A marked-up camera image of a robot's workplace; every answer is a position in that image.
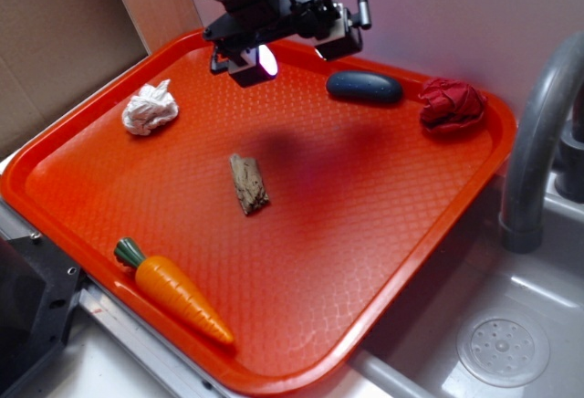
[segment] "white tissue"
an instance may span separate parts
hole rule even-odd
[[[144,85],[138,95],[134,95],[121,114],[127,131],[134,135],[150,135],[152,129],[173,120],[179,107],[168,92],[171,81],[164,80],[156,88]]]

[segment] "cardboard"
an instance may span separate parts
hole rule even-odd
[[[0,159],[145,56],[121,0],[0,0]]]

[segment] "tray rim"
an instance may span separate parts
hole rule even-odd
[[[279,48],[286,48],[297,51],[299,55],[306,55],[308,49],[307,46],[289,40],[282,40],[273,45],[275,51]],[[13,206],[19,214],[29,220],[33,225],[36,227],[46,226],[43,233],[54,241],[56,241],[54,237],[58,237],[58,245],[64,250],[76,250],[80,244],[90,247],[80,237],[68,232],[67,228],[60,224],[59,221],[53,219],[43,208],[36,207],[34,199],[26,195],[25,183],[27,176],[35,169],[38,162],[48,157],[62,144],[85,129],[87,125],[94,121],[94,117],[99,117],[114,107],[117,104],[114,99],[126,98],[139,86],[143,85],[143,83],[155,77],[161,68],[167,68],[178,58],[190,51],[208,46],[209,43],[203,40],[202,30],[182,35],[148,58],[145,58],[117,79],[114,79],[110,84],[106,85],[103,89],[89,97],[71,112],[64,115],[45,131],[37,135],[16,154],[0,177],[0,194],[6,199],[8,204]],[[419,85],[431,78],[361,58],[345,58],[337,63],[336,70],[339,70],[339,68],[363,68],[385,73],[390,72],[394,77],[400,79],[400,82],[404,85],[405,92],[412,92],[412,89],[407,89],[406,85]],[[412,252],[400,264],[393,275],[390,276],[388,283],[381,288],[363,309],[353,322],[351,328],[342,335],[337,344],[322,359],[300,372],[279,377],[269,377],[254,372],[246,372],[246,375],[243,375],[242,370],[238,370],[238,372],[226,372],[223,367],[221,370],[217,370],[218,372],[223,372],[223,374],[211,372],[217,381],[239,393],[267,395],[292,392],[334,371],[335,368],[339,367],[350,356],[350,353],[356,348],[359,341],[364,338],[367,331],[389,307],[391,300],[413,278],[416,273],[415,270],[433,252],[435,247],[464,213],[480,190],[486,186],[510,153],[516,133],[515,116],[501,99],[488,91],[483,90],[483,92],[489,98],[489,106],[485,114],[485,128],[492,136],[494,149],[447,206],[446,210],[436,219],[430,231],[422,236]],[[76,126],[68,125],[71,121],[74,121]],[[40,151],[39,146],[44,147],[45,150]],[[93,259],[91,256],[86,256],[85,262],[91,264],[91,275],[99,283],[102,280],[110,281],[112,279],[110,272],[106,269],[107,266],[99,262],[99,260]],[[113,281],[113,289],[108,286],[106,286],[106,289],[134,310],[131,303],[127,301],[128,296],[132,296],[132,293],[126,287],[117,287],[115,281]],[[156,315],[152,314],[152,312],[146,313],[148,314],[142,311],[141,314],[137,314],[149,323],[151,322],[149,319],[157,319],[155,317]],[[171,328],[180,332],[182,326],[173,324]],[[199,355],[199,352],[203,349],[202,367],[204,369],[213,367],[213,358],[217,347],[209,344],[205,339],[198,340],[198,346],[177,344],[176,341],[169,340],[195,362],[199,361],[193,358],[193,352],[197,351],[197,355]]]

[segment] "green carrot top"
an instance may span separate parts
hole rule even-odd
[[[124,266],[138,268],[146,259],[134,240],[128,236],[122,238],[116,245],[114,255]]]

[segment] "cable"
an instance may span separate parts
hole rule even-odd
[[[368,0],[357,0],[359,3],[359,13],[355,17],[355,21],[358,26],[364,30],[369,30],[371,28],[371,15],[369,11],[369,1]]]

